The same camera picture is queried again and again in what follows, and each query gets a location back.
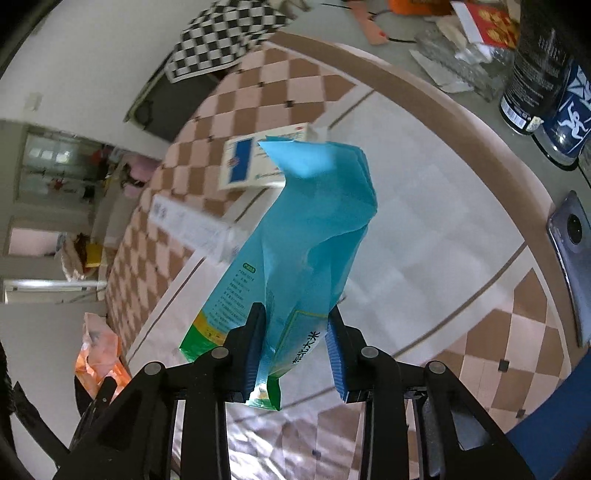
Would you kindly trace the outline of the clear glass ashtray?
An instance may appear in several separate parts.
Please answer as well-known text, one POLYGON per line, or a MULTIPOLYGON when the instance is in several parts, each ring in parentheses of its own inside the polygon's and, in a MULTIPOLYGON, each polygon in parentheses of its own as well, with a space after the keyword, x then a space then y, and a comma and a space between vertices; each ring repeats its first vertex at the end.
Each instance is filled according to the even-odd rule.
POLYGON ((486 101, 497 98, 506 86, 514 60, 512 50, 480 44, 459 49, 439 30, 426 30, 416 37, 418 51, 447 68, 486 101))

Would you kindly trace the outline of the grey smartphone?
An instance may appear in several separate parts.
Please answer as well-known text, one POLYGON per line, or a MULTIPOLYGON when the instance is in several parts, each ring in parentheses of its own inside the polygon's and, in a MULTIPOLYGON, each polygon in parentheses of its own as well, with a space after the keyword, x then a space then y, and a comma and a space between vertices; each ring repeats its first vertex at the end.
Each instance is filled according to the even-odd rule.
POLYGON ((590 342, 590 222, 574 190, 549 216, 547 232, 567 284, 574 311, 577 342, 583 347, 590 342))

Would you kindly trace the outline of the orange plastic bag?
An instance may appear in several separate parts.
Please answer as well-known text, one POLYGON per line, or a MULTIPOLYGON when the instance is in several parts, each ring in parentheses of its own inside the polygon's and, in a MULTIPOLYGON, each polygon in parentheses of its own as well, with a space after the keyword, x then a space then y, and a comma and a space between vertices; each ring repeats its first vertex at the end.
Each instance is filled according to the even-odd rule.
POLYGON ((121 340, 108 326, 106 319, 95 313, 84 314, 82 346, 75 361, 75 377, 94 399, 103 381, 110 377, 116 382, 118 396, 131 381, 120 360, 121 340))

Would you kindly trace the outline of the black labelled bottle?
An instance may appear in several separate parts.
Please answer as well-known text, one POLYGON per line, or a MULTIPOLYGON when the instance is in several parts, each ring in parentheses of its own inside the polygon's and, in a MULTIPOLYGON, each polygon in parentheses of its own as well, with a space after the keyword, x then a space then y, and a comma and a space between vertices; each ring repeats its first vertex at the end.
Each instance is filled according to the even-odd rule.
POLYGON ((522 135, 544 122, 570 62, 570 51, 546 6, 545 1, 521 3, 520 36, 499 104, 505 122, 522 135))

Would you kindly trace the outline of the blue white cup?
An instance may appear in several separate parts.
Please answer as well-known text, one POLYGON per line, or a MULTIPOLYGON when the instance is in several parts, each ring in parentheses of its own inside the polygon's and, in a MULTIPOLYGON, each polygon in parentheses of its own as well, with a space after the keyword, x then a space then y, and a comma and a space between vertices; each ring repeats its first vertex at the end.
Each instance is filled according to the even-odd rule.
POLYGON ((590 137, 590 80, 573 60, 551 115, 534 133, 534 142, 558 168, 572 171, 590 137))

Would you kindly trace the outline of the red gold envelope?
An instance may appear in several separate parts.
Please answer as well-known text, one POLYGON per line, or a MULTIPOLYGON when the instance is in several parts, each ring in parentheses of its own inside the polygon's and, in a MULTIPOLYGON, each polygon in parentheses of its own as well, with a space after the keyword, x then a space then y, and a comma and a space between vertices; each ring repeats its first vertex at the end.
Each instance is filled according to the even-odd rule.
POLYGON ((470 43, 514 50, 519 29, 508 13, 492 6, 452 1, 451 6, 470 43))

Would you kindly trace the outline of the white blue medicine box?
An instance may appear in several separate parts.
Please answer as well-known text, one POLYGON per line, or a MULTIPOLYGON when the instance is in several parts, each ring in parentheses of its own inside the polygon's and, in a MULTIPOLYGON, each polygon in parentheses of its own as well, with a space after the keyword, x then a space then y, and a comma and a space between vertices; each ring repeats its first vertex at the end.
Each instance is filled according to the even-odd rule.
POLYGON ((230 138, 222 149, 218 189, 283 187, 286 182, 283 172, 259 143, 269 139, 322 142, 328 139, 328 131, 328 127, 315 127, 305 122, 230 138))

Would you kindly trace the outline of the black white checkered cloth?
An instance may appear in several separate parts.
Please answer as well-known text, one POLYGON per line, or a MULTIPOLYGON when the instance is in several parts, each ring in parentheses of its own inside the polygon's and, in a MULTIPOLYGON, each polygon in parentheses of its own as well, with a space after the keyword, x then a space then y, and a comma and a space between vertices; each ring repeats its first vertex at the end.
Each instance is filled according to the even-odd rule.
POLYGON ((177 83, 228 69, 288 24, 267 1, 215 1, 182 30, 164 73, 177 83))

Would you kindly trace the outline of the white long flat box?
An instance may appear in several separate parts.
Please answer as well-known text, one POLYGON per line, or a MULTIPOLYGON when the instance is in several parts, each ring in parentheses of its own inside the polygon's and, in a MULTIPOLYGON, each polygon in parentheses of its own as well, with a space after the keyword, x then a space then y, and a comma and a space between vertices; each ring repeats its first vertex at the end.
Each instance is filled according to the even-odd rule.
POLYGON ((149 221, 184 247, 215 263, 230 264, 249 233, 208 213, 162 195, 155 195, 149 221))

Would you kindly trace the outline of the teal blue snack bag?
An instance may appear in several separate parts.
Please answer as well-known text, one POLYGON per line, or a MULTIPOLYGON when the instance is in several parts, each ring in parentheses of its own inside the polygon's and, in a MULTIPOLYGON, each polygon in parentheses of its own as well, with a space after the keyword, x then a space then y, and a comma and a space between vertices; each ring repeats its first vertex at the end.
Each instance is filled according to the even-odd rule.
POLYGON ((359 147, 269 137, 260 147, 286 183, 187 330, 193 361, 266 308, 262 358, 247 405, 280 410, 280 377, 325 337, 378 200, 359 147))

